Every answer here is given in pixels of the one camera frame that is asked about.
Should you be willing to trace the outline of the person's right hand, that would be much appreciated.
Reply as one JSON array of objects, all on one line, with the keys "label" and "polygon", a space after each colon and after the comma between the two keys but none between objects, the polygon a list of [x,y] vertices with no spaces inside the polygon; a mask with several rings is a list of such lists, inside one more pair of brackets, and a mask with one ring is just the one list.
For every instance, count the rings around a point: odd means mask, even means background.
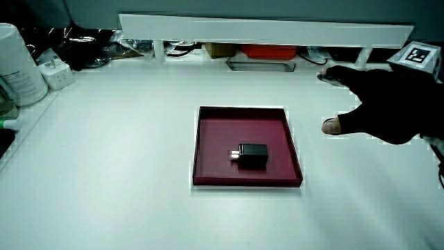
[{"label": "person's right hand", "polygon": [[335,65],[321,69],[318,79],[348,88],[361,102],[326,119],[325,134],[366,133],[390,144],[405,144],[416,135],[443,141],[443,84],[423,72]]}]

